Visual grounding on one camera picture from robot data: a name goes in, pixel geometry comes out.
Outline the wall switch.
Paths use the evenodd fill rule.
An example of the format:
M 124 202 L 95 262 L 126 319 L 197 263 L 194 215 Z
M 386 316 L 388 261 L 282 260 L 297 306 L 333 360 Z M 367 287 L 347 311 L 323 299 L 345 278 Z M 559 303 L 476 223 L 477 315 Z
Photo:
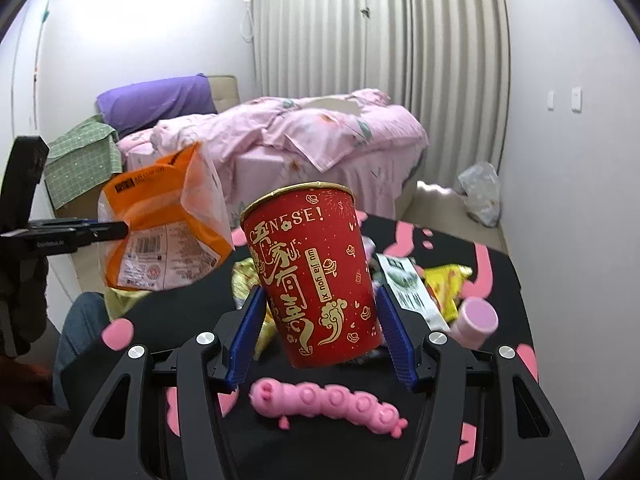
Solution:
M 582 111 L 582 88 L 575 87 L 570 94 L 570 108 L 574 113 Z

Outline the yellow red snack packet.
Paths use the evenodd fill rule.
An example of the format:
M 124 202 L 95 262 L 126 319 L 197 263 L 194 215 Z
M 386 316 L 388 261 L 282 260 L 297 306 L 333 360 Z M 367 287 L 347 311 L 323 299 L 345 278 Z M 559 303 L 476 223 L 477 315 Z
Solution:
M 461 264 L 445 264 L 423 272 L 424 284 L 442 318 L 451 324 L 458 318 L 458 302 L 462 287 L 473 270 Z

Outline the red paper cup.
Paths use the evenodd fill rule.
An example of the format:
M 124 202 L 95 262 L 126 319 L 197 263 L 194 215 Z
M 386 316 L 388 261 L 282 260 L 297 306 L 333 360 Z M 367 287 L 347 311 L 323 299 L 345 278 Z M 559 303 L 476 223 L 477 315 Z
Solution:
M 280 188 L 248 206 L 240 226 L 293 366 L 331 366 L 378 348 L 382 330 L 348 188 Z

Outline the pink floral bed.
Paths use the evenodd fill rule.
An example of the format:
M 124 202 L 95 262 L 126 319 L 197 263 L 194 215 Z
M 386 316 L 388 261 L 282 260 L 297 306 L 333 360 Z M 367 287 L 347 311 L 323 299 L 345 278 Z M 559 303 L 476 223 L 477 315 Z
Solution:
M 140 169 L 198 142 L 214 163 L 232 226 L 263 195 L 296 183 L 345 185 L 358 209 L 393 218 L 418 169 L 427 134 L 378 89 L 320 98 L 264 96 L 225 112 L 163 119 L 117 144 Z

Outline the yellow noodle snack bag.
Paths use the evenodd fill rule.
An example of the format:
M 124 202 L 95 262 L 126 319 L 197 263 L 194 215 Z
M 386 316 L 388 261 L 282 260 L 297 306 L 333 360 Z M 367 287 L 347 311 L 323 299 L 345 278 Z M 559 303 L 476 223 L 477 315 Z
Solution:
M 235 307 L 242 310 L 249 306 L 255 298 L 260 286 L 258 272 L 252 258 L 245 258 L 233 263 L 231 270 L 231 291 Z M 276 322 L 271 315 L 270 307 L 265 306 L 262 327 L 256 339 L 253 359 L 259 361 L 277 335 Z

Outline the green white milk pouch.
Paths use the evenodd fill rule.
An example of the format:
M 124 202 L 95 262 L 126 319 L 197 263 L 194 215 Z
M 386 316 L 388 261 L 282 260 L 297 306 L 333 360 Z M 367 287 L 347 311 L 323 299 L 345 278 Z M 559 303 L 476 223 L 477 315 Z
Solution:
M 385 283 L 401 309 L 419 313 L 430 330 L 448 333 L 449 326 L 409 258 L 376 254 Z

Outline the green checked cloth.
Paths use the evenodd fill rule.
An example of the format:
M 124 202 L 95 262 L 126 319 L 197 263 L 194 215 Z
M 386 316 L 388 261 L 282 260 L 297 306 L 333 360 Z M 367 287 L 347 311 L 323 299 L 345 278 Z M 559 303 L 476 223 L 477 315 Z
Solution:
M 50 143 L 44 180 L 54 210 L 122 172 L 116 138 L 117 131 L 97 114 Z

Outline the beige pleated curtain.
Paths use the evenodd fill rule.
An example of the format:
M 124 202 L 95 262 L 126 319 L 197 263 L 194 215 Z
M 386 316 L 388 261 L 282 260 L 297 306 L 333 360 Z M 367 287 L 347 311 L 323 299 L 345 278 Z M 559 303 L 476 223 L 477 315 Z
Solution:
M 428 135 L 425 181 L 501 160 L 510 82 L 506 0 L 253 0 L 264 96 L 384 91 Z

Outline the orange snack bag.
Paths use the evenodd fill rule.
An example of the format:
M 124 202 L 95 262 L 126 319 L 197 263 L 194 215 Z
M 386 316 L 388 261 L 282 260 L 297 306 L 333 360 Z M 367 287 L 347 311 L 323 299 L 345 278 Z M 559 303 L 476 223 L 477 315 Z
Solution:
M 200 142 L 112 179 L 102 188 L 98 217 L 128 226 L 123 240 L 100 249 L 111 288 L 158 292 L 190 285 L 233 250 L 222 185 Z

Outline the pink cylinder container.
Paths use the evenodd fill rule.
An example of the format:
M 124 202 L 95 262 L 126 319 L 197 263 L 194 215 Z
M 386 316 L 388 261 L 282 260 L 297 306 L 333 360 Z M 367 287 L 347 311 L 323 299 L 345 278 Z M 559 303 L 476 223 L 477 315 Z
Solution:
M 494 307 L 485 299 L 465 298 L 458 309 L 458 317 L 450 325 L 449 336 L 462 347 L 480 350 L 497 330 L 499 318 Z

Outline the wooden nightstand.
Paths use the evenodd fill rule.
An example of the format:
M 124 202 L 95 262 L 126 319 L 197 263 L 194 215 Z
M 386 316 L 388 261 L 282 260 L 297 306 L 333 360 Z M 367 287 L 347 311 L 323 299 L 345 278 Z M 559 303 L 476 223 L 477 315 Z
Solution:
M 89 218 L 98 216 L 98 201 L 102 190 L 115 177 L 102 182 L 96 179 L 68 177 L 47 183 L 47 191 L 58 218 Z

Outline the pink pig toy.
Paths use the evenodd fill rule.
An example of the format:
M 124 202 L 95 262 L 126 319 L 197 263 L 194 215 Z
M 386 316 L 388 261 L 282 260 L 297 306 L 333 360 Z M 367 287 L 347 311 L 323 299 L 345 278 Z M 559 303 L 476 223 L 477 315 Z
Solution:
M 260 378 L 250 387 L 248 396 L 254 410 L 260 416 L 277 419 L 282 430 L 290 428 L 292 416 L 345 419 L 368 428 L 372 434 L 388 434 L 394 439 L 399 439 L 409 425 L 395 405 L 341 385 L 321 387 L 314 382 L 289 384 Z

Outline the yellow bag lined trash bin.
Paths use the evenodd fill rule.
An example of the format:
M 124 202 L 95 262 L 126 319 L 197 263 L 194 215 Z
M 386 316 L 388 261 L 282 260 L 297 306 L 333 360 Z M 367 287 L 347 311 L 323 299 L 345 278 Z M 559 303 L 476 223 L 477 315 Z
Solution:
M 115 321 L 122 318 L 139 300 L 148 296 L 149 290 L 123 290 L 107 287 L 104 290 L 104 304 L 108 318 Z

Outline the white plastic bag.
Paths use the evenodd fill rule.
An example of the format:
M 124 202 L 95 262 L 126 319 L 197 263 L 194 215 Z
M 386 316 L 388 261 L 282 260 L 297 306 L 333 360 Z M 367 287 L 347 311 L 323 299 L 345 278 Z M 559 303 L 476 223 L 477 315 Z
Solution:
M 486 228 L 498 226 L 501 186 L 495 167 L 489 162 L 477 162 L 458 175 L 458 182 L 468 215 Z

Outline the purple pillow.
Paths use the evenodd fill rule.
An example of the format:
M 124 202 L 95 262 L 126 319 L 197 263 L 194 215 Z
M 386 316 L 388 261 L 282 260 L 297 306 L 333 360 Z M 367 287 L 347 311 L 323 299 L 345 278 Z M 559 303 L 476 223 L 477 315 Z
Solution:
M 161 119 L 216 114 L 212 90 L 204 74 L 157 79 L 101 93 L 96 108 L 122 138 L 154 126 Z

